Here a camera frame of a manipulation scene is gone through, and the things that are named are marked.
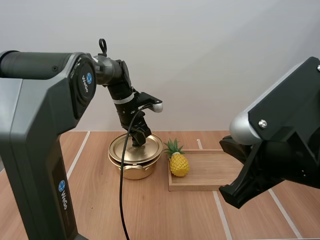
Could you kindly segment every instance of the wooden tray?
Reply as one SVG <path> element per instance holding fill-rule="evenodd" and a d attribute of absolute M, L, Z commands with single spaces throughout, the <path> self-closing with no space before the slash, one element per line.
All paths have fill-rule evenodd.
<path fill-rule="evenodd" d="M 218 191 L 231 184 L 243 165 L 220 149 L 184 149 L 190 170 L 184 177 L 174 176 L 170 171 L 169 191 Z"/>

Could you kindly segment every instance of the wooden table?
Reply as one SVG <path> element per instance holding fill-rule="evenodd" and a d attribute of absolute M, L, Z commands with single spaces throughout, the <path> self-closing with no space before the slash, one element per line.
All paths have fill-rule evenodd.
<path fill-rule="evenodd" d="M 61 136 L 67 171 L 86 134 L 67 132 Z M 119 211 L 119 175 L 108 160 L 108 146 L 120 134 L 91 132 L 68 180 L 78 231 L 90 240 L 125 239 Z M 197 140 L 204 149 L 217 149 L 228 132 L 155 134 L 163 141 L 178 138 L 186 149 L 198 148 Z M 320 237 L 318 189 L 283 182 L 273 188 L 274 196 L 264 192 L 239 210 L 226 204 L 219 193 L 169 192 L 167 164 L 163 155 L 151 176 L 123 182 L 123 211 L 131 240 L 287 239 L 299 234 Z M 28 239 L 5 170 L 0 172 L 0 203 L 0 240 Z"/>

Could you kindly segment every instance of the pot lid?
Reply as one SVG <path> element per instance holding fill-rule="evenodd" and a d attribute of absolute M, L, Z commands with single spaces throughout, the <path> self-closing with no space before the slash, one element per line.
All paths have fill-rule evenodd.
<path fill-rule="evenodd" d="M 122 151 L 124 149 L 126 134 L 117 137 L 109 147 L 110 156 L 121 163 Z M 151 134 L 145 139 L 145 144 L 141 147 L 132 146 L 132 136 L 129 136 L 126 145 L 124 163 L 126 164 L 141 164 L 153 160 L 161 154 L 163 143 L 161 139 L 154 134 Z"/>

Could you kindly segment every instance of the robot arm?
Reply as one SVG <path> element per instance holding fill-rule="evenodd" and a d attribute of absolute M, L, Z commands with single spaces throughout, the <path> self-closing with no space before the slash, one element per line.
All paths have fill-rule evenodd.
<path fill-rule="evenodd" d="M 49 80 L 55 76 L 70 80 L 71 100 L 76 119 L 81 118 L 96 91 L 96 84 L 107 87 L 116 107 L 121 126 L 128 129 L 131 119 L 139 107 L 152 104 L 150 109 L 160 113 L 162 101 L 144 92 L 136 91 L 129 76 L 125 61 L 107 57 L 104 39 L 100 39 L 103 53 L 95 57 L 78 54 L 74 66 L 68 70 L 68 60 L 75 57 L 71 53 L 38 53 L 8 51 L 0 57 L 0 77 L 24 80 Z M 134 120 L 130 134 L 134 147 L 140 147 L 151 135 L 140 112 Z"/>
<path fill-rule="evenodd" d="M 124 61 L 104 53 L 0 54 L 0 158 L 29 239 L 86 239 L 78 234 L 59 136 L 77 126 L 97 84 L 108 87 L 125 129 L 140 106 L 162 110 L 162 101 L 134 90 Z M 133 124 L 138 147 L 151 131 L 144 113 Z"/>
<path fill-rule="evenodd" d="M 320 189 L 320 61 L 298 64 L 240 113 L 220 141 L 244 164 L 219 190 L 240 208 L 288 180 Z"/>

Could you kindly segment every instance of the pot handle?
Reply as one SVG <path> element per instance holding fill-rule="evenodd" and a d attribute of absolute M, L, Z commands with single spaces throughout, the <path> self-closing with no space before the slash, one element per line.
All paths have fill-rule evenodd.
<path fill-rule="evenodd" d="M 141 166 L 141 165 L 135 165 L 135 166 L 124 166 L 123 167 L 123 172 L 130 170 L 130 169 L 137 169 L 137 170 L 143 170 L 145 171 L 145 169 Z"/>

